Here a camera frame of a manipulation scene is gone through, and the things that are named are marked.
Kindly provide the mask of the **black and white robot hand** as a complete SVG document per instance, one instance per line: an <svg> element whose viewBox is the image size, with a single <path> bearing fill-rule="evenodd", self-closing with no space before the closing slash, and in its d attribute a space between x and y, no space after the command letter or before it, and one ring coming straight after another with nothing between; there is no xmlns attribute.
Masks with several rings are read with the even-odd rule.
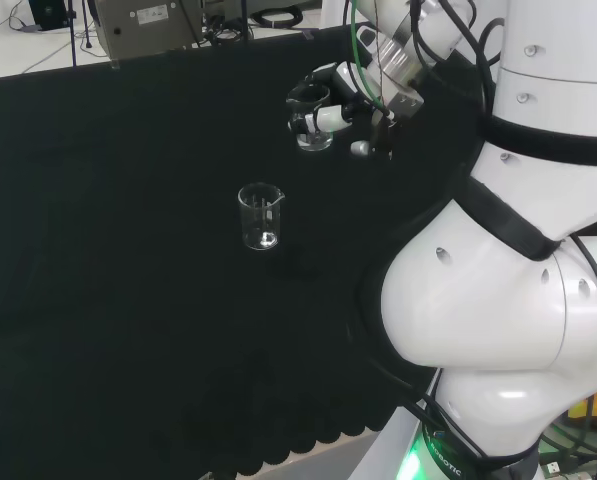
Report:
<svg viewBox="0 0 597 480"><path fill-rule="evenodd" d="M387 76L376 81L372 73L350 62L333 62L313 70L288 93L288 129L300 149L323 151L337 133L367 116L371 136L354 141L350 153L356 157L393 155L397 128L417 113L424 100L415 89Z"/></svg>

